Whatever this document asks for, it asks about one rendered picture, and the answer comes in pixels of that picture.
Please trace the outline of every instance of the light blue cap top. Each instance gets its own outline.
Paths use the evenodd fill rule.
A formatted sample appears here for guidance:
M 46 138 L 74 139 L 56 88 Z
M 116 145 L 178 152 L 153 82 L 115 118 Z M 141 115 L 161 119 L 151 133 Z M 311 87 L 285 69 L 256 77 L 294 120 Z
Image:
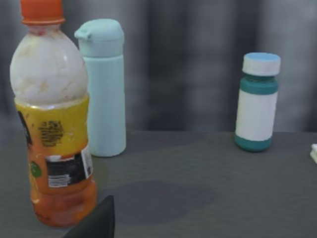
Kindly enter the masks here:
M 75 32 L 75 37 L 85 57 L 113 57 L 123 54 L 124 32 L 116 20 L 88 21 Z
M 270 53 L 248 53 L 244 55 L 242 71 L 255 76 L 275 76 L 279 74 L 281 58 Z

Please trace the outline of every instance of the bottle label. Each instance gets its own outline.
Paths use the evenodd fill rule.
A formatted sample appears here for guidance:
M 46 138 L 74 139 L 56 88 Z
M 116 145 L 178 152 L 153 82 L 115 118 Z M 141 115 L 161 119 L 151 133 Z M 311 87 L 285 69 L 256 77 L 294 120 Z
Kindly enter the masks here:
M 277 92 L 270 95 L 250 94 L 240 90 L 236 135 L 251 141 L 272 137 Z
M 52 108 L 15 104 L 26 136 L 32 187 L 50 193 L 88 180 L 93 174 L 87 137 L 89 97 Z

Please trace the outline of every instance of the teal bottle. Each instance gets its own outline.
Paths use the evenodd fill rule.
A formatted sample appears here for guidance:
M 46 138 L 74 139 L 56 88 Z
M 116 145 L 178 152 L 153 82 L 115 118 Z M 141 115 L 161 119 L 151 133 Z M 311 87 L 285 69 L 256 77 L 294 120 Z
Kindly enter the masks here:
M 244 56 L 235 130 L 235 143 L 243 150 L 260 152 L 270 147 L 280 64 L 280 57 L 274 54 Z
M 88 21 L 76 31 L 88 73 L 91 154 L 112 157 L 126 147 L 124 33 L 116 20 Z

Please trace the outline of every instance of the plastic bottle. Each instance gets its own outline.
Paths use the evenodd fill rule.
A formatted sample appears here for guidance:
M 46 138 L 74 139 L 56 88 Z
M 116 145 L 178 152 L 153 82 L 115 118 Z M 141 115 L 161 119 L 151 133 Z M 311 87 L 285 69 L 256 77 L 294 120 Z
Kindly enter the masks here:
M 88 71 L 90 151 L 111 157 L 126 147 L 124 96 L 124 33 L 119 22 L 86 22 L 75 33 Z
M 244 56 L 238 114 L 236 144 L 247 151 L 259 152 L 271 144 L 273 134 L 281 59 L 269 53 Z
M 87 72 L 59 27 L 61 0 L 21 0 L 29 32 L 10 67 L 15 104 L 27 138 L 31 201 L 50 226 L 77 224 L 96 205 L 88 150 Z

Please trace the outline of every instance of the blurred background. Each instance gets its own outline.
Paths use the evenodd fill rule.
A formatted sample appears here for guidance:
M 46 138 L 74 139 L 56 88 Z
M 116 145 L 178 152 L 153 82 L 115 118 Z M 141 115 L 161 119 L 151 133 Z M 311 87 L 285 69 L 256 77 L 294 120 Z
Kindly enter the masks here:
M 115 18 L 126 34 L 134 130 L 235 128 L 243 55 L 282 57 L 275 131 L 317 131 L 316 0 L 64 0 L 63 31 Z M 27 28 L 19 0 L 0 1 L 0 142 L 21 128 L 9 65 Z

